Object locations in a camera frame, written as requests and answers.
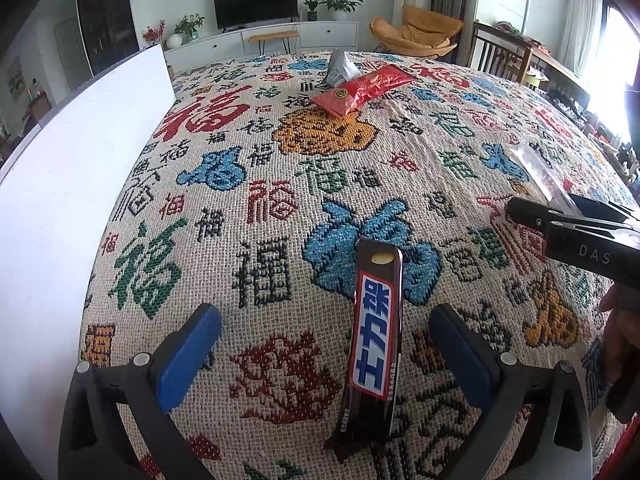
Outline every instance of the television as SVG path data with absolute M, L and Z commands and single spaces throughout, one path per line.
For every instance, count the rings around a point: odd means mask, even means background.
M 298 0 L 213 0 L 218 28 L 296 18 Z

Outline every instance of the red flowers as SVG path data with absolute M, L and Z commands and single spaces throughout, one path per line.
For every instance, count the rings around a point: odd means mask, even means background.
M 164 34 L 164 20 L 160 21 L 160 27 L 157 29 L 147 27 L 146 32 L 142 34 L 142 37 L 147 43 L 156 44 L 162 41 L 162 35 Z

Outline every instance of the human hand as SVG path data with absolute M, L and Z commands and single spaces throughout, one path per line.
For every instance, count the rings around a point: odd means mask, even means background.
M 631 305 L 638 306 L 638 310 L 623 310 Z M 615 383 L 632 346 L 640 349 L 640 290 L 614 283 L 600 300 L 599 309 L 612 311 L 604 329 L 603 361 L 607 381 Z

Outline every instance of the patterned blanket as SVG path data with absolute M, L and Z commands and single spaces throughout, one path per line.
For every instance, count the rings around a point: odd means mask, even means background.
M 330 118 L 309 101 L 325 90 L 329 54 L 175 79 L 175 105 L 105 229 L 79 357 L 124 364 L 215 304 L 222 337 L 171 417 L 216 478 L 434 478 L 479 416 L 428 332 L 430 309 L 448 302 L 525 364 L 574 364 L 598 466 L 620 431 L 598 406 L 607 385 L 596 306 L 609 280 L 547 259 L 543 239 L 506 217 L 511 196 L 543 201 L 511 149 L 532 146 L 572 192 L 635 206 L 628 190 L 538 95 L 459 66 L 352 53 L 364 73 L 395 63 L 417 80 Z M 360 236 L 406 255 L 403 359 L 392 443 L 339 464 L 322 445 L 342 397 Z M 127 408 L 122 417 L 142 467 L 160 478 Z

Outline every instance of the white label on wrapper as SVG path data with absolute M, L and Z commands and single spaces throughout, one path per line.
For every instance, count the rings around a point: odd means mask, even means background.
M 386 400 L 392 351 L 391 287 L 362 274 L 351 380 L 359 390 Z

